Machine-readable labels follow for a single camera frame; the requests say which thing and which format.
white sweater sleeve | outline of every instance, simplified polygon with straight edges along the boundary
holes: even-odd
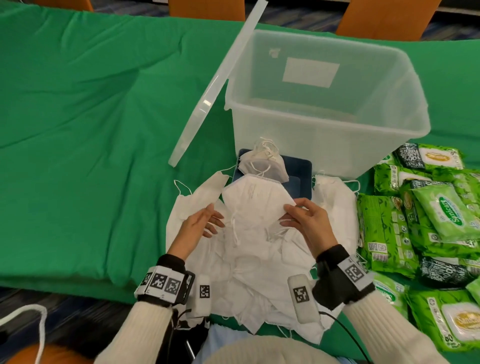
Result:
[[[432,340],[377,291],[344,308],[375,364],[448,364]]]
[[[95,364],[154,364],[171,317],[171,309],[137,302]]]

green tablecloth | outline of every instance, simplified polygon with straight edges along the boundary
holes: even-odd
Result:
[[[225,90],[179,165],[167,160],[241,26],[0,3],[0,285],[133,301],[165,251],[173,180],[194,189],[235,163]],[[420,75],[422,141],[480,168],[480,41],[375,43]],[[321,348],[361,358],[337,325]]]

left hand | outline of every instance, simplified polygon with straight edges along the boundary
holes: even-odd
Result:
[[[214,225],[224,228],[225,224],[220,220],[222,214],[215,211],[213,204],[194,213],[186,219],[173,241],[167,254],[177,256],[184,261],[197,247],[202,236],[211,238],[212,234],[218,234]]]

black cable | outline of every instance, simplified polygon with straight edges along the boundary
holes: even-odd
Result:
[[[361,353],[363,354],[363,356],[365,357],[365,360],[367,361],[367,363],[368,363],[368,364],[372,364],[372,362],[371,362],[370,360],[368,360],[368,356],[367,356],[367,354],[365,354],[365,352],[364,352],[363,349],[361,348],[359,342],[353,337],[353,335],[352,335],[352,334],[350,333],[350,331],[345,327],[345,325],[340,322],[340,320],[338,320],[336,317],[333,317],[331,314],[329,314],[329,313],[327,313],[327,312],[319,311],[318,313],[321,314],[321,315],[327,315],[327,316],[331,317],[332,319],[334,319],[336,322],[338,322],[339,325],[340,325],[341,327],[343,327],[343,329],[347,332],[347,334],[350,335],[350,337],[352,338],[352,340],[353,340],[353,341],[356,343],[356,345],[359,347],[359,349],[360,349]]]
[[[170,332],[170,338],[168,339],[168,346],[167,346],[167,364],[169,363],[168,359],[170,358],[170,346],[172,345],[172,337],[173,337],[173,332],[175,329],[178,327],[178,323],[180,322],[180,317],[182,317],[184,314],[187,312],[191,312],[192,310],[185,310],[183,311],[180,316],[177,317],[177,325],[173,327],[173,319],[170,319],[170,322],[172,323],[172,332]]]

white label on box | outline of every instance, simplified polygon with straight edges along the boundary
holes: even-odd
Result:
[[[339,63],[288,57],[282,81],[329,88],[339,67]]]

